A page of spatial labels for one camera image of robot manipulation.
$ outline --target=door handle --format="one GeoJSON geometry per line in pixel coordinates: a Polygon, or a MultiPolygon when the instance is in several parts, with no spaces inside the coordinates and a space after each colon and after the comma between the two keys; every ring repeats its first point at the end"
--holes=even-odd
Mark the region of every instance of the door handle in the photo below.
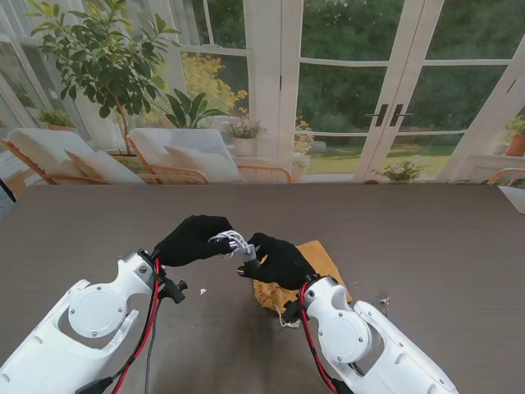
{"type": "Polygon", "coordinates": [[[377,117],[376,120],[376,126],[380,126],[383,124],[383,120],[385,119],[386,115],[386,109],[388,108],[388,104],[381,105],[381,108],[379,109],[379,113],[365,113],[365,117],[377,117]]]}
{"type": "Polygon", "coordinates": [[[390,121],[390,126],[395,126],[399,117],[413,117],[413,113],[401,113],[402,109],[403,109],[403,104],[397,104],[395,106],[394,116],[392,117],[392,120],[390,121]]]}

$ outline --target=yellow cloth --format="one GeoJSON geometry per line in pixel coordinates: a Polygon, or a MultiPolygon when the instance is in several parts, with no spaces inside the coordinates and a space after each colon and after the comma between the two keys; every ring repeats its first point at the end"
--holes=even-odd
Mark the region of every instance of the yellow cloth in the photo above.
{"type": "MultiPolygon", "coordinates": [[[[322,247],[321,242],[311,241],[307,244],[302,244],[297,247],[306,260],[310,263],[313,269],[321,276],[329,275],[335,278],[339,284],[346,287],[341,278],[336,265],[331,261],[330,256],[322,247]]],[[[285,303],[287,301],[297,300],[297,291],[286,290],[277,285],[276,283],[262,283],[260,281],[253,281],[253,288],[255,289],[255,298],[259,301],[259,304],[264,308],[276,310],[276,306],[279,308],[281,313],[285,312],[285,303]]],[[[352,301],[352,297],[346,291],[346,298],[348,302],[352,301]]]]}

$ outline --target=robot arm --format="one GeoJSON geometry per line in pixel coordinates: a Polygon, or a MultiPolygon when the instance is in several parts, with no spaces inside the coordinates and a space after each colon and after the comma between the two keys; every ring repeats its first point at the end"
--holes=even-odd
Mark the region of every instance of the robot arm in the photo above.
{"type": "Polygon", "coordinates": [[[317,279],[299,295],[306,315],[319,322],[322,354],[353,393],[457,394],[443,370],[379,310],[363,301],[348,306],[346,289],[333,278],[317,279]],[[381,341],[377,333],[384,349],[362,375],[354,363],[381,341]]]}
{"type": "MultiPolygon", "coordinates": [[[[141,251],[118,261],[118,276],[111,283],[76,283],[0,368],[0,392],[71,394],[91,383],[136,324],[139,312],[130,310],[128,299],[150,296],[153,283],[153,266],[141,251]],[[82,337],[113,333],[112,339],[102,349],[88,347],[62,331],[63,316],[82,337]]],[[[171,284],[170,296],[181,302],[185,284],[171,284]]]]}

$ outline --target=french door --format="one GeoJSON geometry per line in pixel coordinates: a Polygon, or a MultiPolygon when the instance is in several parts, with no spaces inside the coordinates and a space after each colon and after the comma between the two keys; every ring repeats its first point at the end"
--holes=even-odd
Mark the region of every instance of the french door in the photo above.
{"type": "Polygon", "coordinates": [[[379,179],[410,159],[447,181],[525,66],[524,14],[519,0],[284,3],[281,127],[314,135],[310,178],[379,179]]]}

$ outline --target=wooden chair frame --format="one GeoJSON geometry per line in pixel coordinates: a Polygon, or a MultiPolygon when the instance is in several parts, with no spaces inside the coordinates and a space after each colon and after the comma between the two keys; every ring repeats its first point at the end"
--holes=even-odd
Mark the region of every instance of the wooden chair frame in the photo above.
{"type": "Polygon", "coordinates": [[[491,179],[489,179],[489,181],[487,182],[487,185],[494,185],[494,182],[496,182],[500,176],[506,173],[514,173],[512,178],[510,178],[510,182],[507,183],[507,186],[511,186],[514,183],[514,181],[518,179],[519,174],[525,175],[525,169],[524,168],[504,168],[503,170],[498,171],[496,174],[494,174],[494,176],[491,179]]]}
{"type": "MultiPolygon", "coordinates": [[[[165,167],[165,166],[158,166],[156,164],[149,164],[146,161],[146,159],[144,158],[144,156],[142,155],[142,153],[137,149],[137,145],[135,145],[135,143],[131,139],[130,135],[128,135],[126,137],[126,139],[128,141],[128,144],[130,145],[130,147],[137,154],[137,158],[139,159],[140,163],[144,166],[144,168],[146,168],[146,170],[148,170],[148,172],[158,175],[155,172],[155,170],[157,169],[157,170],[163,170],[163,171],[172,171],[175,174],[182,173],[183,175],[197,177],[198,179],[202,180],[202,182],[205,185],[209,185],[209,183],[210,183],[209,179],[204,174],[202,174],[200,171],[191,170],[191,169],[188,169],[188,168],[165,167]]],[[[255,181],[256,182],[257,182],[257,179],[258,179],[258,172],[259,171],[269,171],[269,172],[281,172],[281,173],[285,174],[286,182],[287,183],[292,183],[292,176],[284,168],[279,168],[279,167],[261,167],[261,166],[237,166],[237,168],[239,168],[239,169],[255,170],[255,181]]]]}
{"type": "MultiPolygon", "coordinates": [[[[33,160],[28,156],[22,153],[10,140],[0,140],[3,146],[6,147],[9,152],[14,154],[19,158],[27,167],[39,174],[49,185],[57,185],[57,180],[67,180],[67,181],[82,181],[89,185],[111,185],[107,181],[102,181],[100,179],[90,178],[88,176],[72,176],[72,175],[62,175],[62,174],[48,174],[41,167],[39,167],[33,160]]],[[[157,174],[136,174],[140,179],[148,180],[154,179],[159,185],[162,184],[161,177],[169,179],[177,179],[182,181],[191,181],[197,185],[204,185],[200,179],[195,176],[187,175],[165,175],[159,176],[157,174]]]]}

